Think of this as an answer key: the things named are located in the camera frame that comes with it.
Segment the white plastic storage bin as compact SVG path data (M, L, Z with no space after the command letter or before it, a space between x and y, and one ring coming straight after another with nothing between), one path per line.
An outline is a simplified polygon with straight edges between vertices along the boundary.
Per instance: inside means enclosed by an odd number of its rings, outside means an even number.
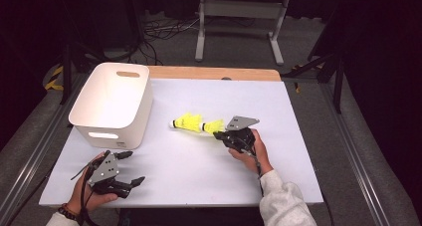
M71 109L70 123L92 146L139 147L153 103L149 74L144 65L97 65Z

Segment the person's right hand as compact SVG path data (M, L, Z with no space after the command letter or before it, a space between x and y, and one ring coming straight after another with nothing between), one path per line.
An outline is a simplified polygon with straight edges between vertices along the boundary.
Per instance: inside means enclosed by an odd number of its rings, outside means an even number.
M259 133L252 128L255 137L254 150L256 157L249 156L246 153L240 153L235 149L229 148L228 152L237 160L240 160L251 171L263 176L265 173L273 170L270 163L265 144L262 142Z

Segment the person's left hand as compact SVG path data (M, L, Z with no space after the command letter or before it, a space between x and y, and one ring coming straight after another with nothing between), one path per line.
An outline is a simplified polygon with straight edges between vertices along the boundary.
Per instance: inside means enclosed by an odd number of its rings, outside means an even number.
M117 200L117 196L113 193L96 194L91 190L91 187L85 183L86 170L75 184L72 196L66 204L66 209L75 216L81 213L82 205L88 211L93 211L98 207Z

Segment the black tripod stand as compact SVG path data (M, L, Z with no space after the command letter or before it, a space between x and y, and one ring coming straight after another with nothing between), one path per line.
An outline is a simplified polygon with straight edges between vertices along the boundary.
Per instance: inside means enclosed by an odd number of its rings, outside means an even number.
M94 63L106 62L106 56L79 42L66 44L62 56L64 89L61 104L63 105L72 93L72 70L87 73Z
M316 80L320 84L327 84L331 77L335 76L332 103L336 112L341 113L340 99L344 67L341 63L340 54L328 54L323 57L316 58L299 68L292 69L286 74L281 74L281 77L283 79L292 79L305 73L306 71L315 69L317 66L320 66L320 69L316 75Z

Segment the white table mat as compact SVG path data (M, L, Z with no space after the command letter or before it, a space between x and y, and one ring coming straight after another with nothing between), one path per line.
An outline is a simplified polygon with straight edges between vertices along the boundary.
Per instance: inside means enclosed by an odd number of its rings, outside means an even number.
M322 200L296 115L282 82L165 80L151 83L153 103L143 140L119 162L118 179L142 177L114 207L255 206L261 199L256 174L211 135L170 127L184 113L204 120L233 116L257 120L273 167L295 183L307 203Z

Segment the aluminium floor rail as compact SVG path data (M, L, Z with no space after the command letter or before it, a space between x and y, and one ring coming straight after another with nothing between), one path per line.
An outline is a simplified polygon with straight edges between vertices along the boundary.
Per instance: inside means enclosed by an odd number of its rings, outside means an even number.
M370 214L376 226L390 226L390 222L387 219L385 211L379 201L378 195L374 189L372 180L370 179L363 163L358 155L356 146L352 140L350 132L345 124L345 121L340 113L336 111L333 103L333 94L331 93L330 87L326 84L319 86L324 100L327 103L330 114L337 126L339 134L341 136L343 146L345 148L346 156L349 160L360 191L365 199Z
M0 224L6 223L18 207L32 178L48 152L86 75L78 75L71 93L61 103L58 91L48 94L0 152Z

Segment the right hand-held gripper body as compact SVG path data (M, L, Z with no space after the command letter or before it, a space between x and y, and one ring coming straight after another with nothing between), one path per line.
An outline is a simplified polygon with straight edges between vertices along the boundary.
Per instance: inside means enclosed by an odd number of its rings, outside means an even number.
M223 143L226 147L233 148L240 153L252 153L255 137L250 129L250 126L258 122L259 120L257 118L239 115L233 116L227 124L225 130L230 134L230 140L223 141Z

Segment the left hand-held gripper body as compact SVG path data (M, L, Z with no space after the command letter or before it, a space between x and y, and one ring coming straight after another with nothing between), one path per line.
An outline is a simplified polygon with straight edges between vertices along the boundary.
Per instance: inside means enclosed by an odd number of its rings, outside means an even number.
M97 194L113 193L117 197L126 198L131 186L115 179L119 175L119 169L114 153L107 150L103 156L89 164L88 184Z

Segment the grey metal stand frame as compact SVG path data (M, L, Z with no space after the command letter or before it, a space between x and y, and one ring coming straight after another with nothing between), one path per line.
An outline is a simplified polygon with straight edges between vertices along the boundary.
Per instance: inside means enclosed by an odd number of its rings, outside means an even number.
M196 44L195 60L201 62L205 47L205 17L236 17L272 19L275 21L274 30L268 33L269 42L278 66L284 64L284 58L279 46L278 38L283 25L290 0L280 3L247 2L233 0L200 0L199 2L199 31Z

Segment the yellow black hazard tape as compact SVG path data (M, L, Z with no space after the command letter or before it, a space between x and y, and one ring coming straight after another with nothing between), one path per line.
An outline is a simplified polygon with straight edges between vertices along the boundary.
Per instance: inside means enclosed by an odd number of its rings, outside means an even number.
M292 67L292 70L298 70L300 68L302 68L303 65L295 65ZM317 65L316 67L312 67L312 70L316 70L316 71L320 71L322 69L323 65ZM299 83L294 83L294 87L295 87L295 91L297 94L301 93L301 87L299 85Z
M64 70L64 67L59 66L53 71L51 77L49 78L49 80L45 84L46 90L62 91L64 89L64 87L62 85L59 85L57 83L59 75L63 72L63 70Z

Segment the yellow shuttlecock white cork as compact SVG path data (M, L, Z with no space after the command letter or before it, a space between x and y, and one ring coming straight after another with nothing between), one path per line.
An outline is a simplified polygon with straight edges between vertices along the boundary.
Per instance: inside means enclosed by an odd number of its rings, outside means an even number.
M191 113L185 113L177 119L174 119L169 123L171 128L181 128L186 130L195 130L195 118Z

